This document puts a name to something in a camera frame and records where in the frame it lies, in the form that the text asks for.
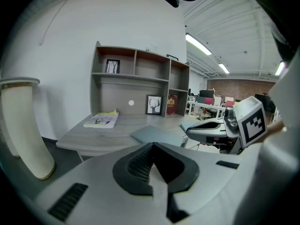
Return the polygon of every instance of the white cylindrical cover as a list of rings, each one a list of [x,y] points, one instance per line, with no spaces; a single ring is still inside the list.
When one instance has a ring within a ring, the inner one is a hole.
[[[38,130],[32,87],[5,88],[1,91],[1,101],[7,131],[15,149],[34,176],[47,178],[54,169],[54,159]]]

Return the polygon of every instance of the black rubber pad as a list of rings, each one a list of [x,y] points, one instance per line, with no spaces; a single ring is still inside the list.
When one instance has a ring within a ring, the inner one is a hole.
[[[218,161],[216,164],[220,165],[220,166],[224,166],[224,167],[230,167],[233,169],[238,169],[238,167],[239,167],[239,164],[237,164],[237,163],[229,163],[229,162],[225,162],[225,161]]]

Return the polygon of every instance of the computer monitor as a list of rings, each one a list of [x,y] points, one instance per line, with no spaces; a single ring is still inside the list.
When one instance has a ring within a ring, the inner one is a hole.
[[[204,97],[195,97],[195,102],[205,104],[205,98]]]
[[[214,90],[200,90],[199,96],[204,98],[213,98]]]

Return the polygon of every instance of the ceiling light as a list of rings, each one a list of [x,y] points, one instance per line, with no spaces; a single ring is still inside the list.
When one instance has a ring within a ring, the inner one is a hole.
[[[224,72],[230,73],[230,72],[227,70],[227,68],[224,66],[223,63],[219,63],[219,66],[224,70]]]
[[[284,62],[281,62],[281,63],[279,64],[279,67],[278,67],[278,69],[277,69],[277,72],[275,73],[275,76],[279,76],[284,68],[285,68],[285,63],[284,63]]]
[[[206,55],[211,55],[211,52],[205,46],[203,46],[199,41],[197,41],[195,38],[193,38],[188,33],[186,34],[186,40],[188,42],[190,42],[191,44],[193,44],[194,46],[196,46],[197,48],[199,48]]]

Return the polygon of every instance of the wooden desk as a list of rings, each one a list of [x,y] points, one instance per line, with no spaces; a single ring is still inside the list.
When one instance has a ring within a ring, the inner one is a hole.
[[[164,131],[187,138],[180,126],[182,122],[198,120],[194,117],[167,115],[166,118],[155,115],[119,115],[114,128],[87,128],[83,119],[56,143],[57,147],[76,150],[82,156],[99,156],[126,147],[140,144],[130,134],[140,128],[152,125]]]

